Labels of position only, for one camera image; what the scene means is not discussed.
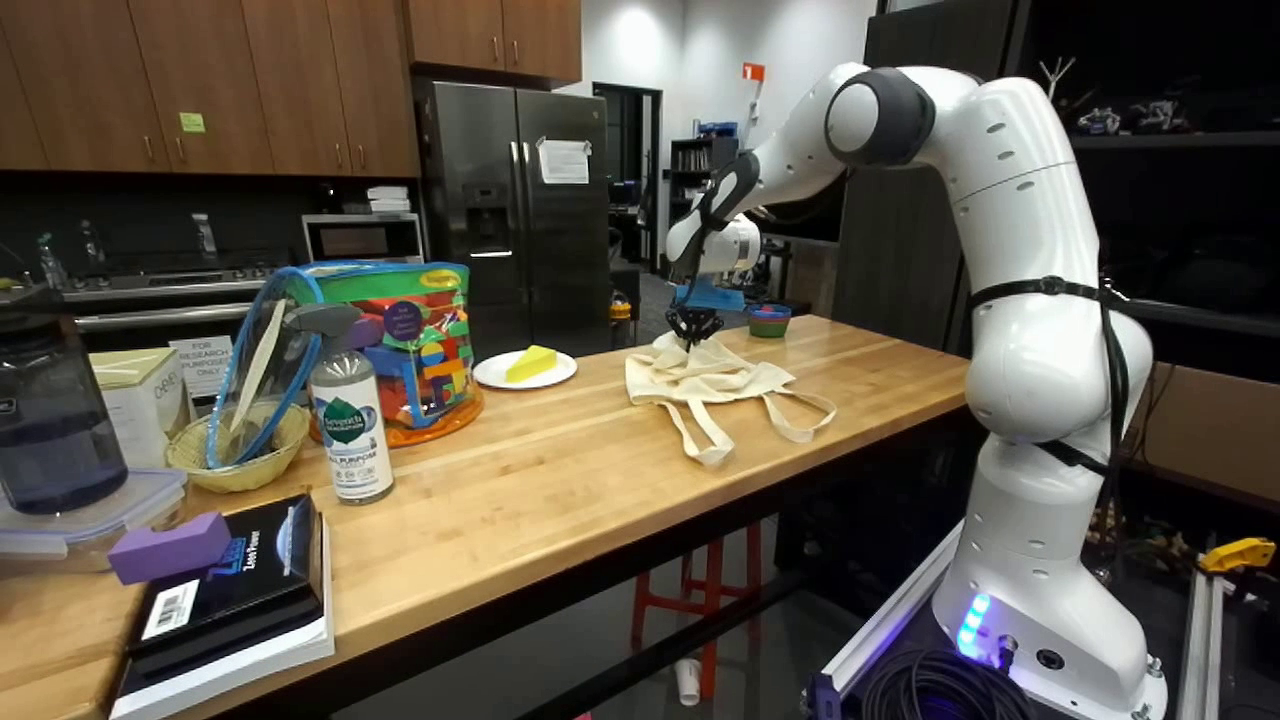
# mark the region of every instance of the wooden countertop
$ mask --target wooden countertop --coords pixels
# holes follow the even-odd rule
[[[711,409],[741,449],[710,473],[686,459],[660,409],[628,403],[625,351],[603,351],[560,388],[489,393],[472,426],[396,451],[396,487],[375,502],[335,502],[307,449],[263,490],[192,490],[186,510],[313,490],[332,528],[343,661],[966,403],[966,359],[821,315],[792,318],[783,342],[725,338],[832,400],[835,424],[800,449],[769,426],[760,403]],[[102,557],[0,568],[0,715],[105,713],[135,599]],[[219,706],[317,667],[241,689]]]

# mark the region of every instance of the refrigerator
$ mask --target refrigerator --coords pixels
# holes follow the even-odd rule
[[[481,351],[566,327],[610,334],[603,101],[542,86],[421,78],[433,259],[472,267]]]

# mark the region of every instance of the robotic arm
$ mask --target robotic arm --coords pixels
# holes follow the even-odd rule
[[[727,219],[853,164],[941,170],[973,289],[967,409],[988,440],[938,624],[976,661],[1018,649],[1013,681],[1069,715],[1164,715],[1140,624],[1082,563],[1154,338],[1101,282],[1087,196],[1041,82],[839,62],[671,222],[665,256],[679,275],[721,272]],[[677,305],[671,327],[701,338],[710,323]]]

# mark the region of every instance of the kitchen cabinet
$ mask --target kitchen cabinet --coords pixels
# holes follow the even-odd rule
[[[5,168],[45,168],[42,132],[30,97],[17,78],[8,42],[0,42],[0,164]]]
[[[412,58],[579,78],[579,0],[408,0]]]
[[[324,5],[246,0],[246,26],[272,140],[272,170],[343,170],[350,127]]]
[[[161,135],[181,170],[272,170],[246,6],[134,0]]]
[[[417,174],[403,0],[327,0],[354,174]]]
[[[30,143],[22,135],[36,127],[45,168],[149,170],[168,164],[125,0],[0,0],[0,26],[26,92],[17,105],[5,101],[5,143]]]

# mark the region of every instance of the white plate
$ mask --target white plate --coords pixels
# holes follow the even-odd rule
[[[529,376],[524,383],[512,383],[507,368],[517,362],[517,354],[524,354],[524,351],[500,351],[500,354],[489,354],[484,362],[476,362],[476,383],[484,383],[484,388],[553,388],[575,372],[575,359],[555,351],[553,368]]]

